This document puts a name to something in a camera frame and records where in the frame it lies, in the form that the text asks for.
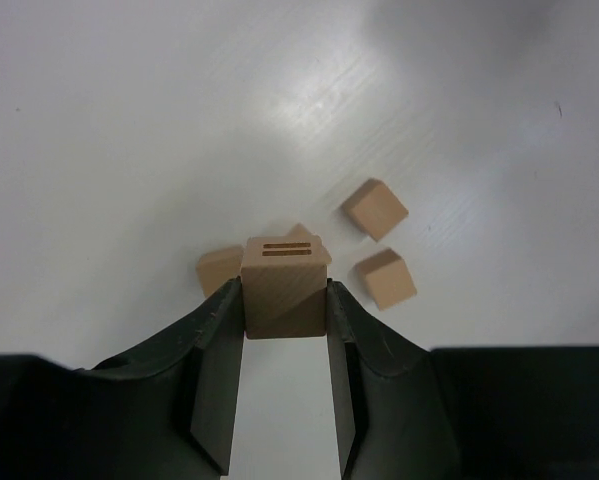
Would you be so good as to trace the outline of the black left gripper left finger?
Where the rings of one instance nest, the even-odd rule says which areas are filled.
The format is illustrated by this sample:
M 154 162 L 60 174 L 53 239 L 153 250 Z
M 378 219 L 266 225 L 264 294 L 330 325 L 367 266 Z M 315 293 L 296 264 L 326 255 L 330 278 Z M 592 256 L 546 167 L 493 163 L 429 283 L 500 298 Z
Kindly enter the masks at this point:
M 91 369 L 0 355 L 0 479 L 227 474 L 244 343 L 242 288 Z

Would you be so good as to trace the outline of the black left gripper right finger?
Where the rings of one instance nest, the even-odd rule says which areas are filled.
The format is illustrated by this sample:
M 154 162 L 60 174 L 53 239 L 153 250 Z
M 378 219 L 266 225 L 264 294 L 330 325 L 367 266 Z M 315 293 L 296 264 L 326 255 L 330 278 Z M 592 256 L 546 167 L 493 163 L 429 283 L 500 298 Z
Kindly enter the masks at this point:
M 326 298 L 343 478 L 599 479 L 599 346 L 428 351 Z

